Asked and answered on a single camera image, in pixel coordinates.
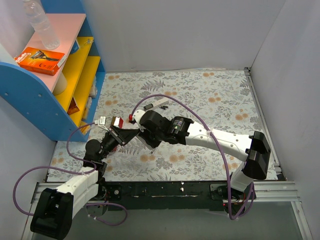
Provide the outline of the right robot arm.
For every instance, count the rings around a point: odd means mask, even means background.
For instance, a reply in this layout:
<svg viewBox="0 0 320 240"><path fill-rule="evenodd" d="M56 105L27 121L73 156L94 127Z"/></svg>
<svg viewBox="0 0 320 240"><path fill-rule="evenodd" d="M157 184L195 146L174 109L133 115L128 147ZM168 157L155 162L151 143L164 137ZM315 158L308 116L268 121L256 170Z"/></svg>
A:
<svg viewBox="0 0 320 240"><path fill-rule="evenodd" d="M149 148L161 142L171 145L203 147L235 157L242 163L230 175L227 195L237 199L254 180L267 178L271 148L264 133L235 134L222 130L207 130L190 118L176 116L169 120L153 110L137 110L132 117L140 130L138 137Z"/></svg>

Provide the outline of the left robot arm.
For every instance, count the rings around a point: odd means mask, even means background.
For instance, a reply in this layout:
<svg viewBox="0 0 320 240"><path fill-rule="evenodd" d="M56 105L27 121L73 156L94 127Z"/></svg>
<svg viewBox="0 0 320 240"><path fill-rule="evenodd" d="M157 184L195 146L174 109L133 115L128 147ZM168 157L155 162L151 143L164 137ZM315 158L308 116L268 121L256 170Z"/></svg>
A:
<svg viewBox="0 0 320 240"><path fill-rule="evenodd" d="M30 230L56 240L64 239L70 231L73 218L92 198L106 196L103 175L107 168L103 159L117 146L124 146L140 133L139 129L121 129L111 126L102 140L91 139L85 145L83 166L62 185L42 191Z"/></svg>

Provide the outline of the white remote control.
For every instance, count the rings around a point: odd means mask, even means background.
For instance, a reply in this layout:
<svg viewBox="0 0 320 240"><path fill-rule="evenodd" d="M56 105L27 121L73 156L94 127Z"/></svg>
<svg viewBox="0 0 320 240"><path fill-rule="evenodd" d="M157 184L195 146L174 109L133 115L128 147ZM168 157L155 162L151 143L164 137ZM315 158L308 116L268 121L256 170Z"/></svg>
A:
<svg viewBox="0 0 320 240"><path fill-rule="evenodd" d="M137 135L136 138L139 139L139 140L142 142L142 144L143 144L147 149L150 150L150 153L151 153L151 154L155 153L156 150L158 149L157 147L152 147L152 146L150 146L149 144L147 144L147 142L146 142L140 135Z"/></svg>

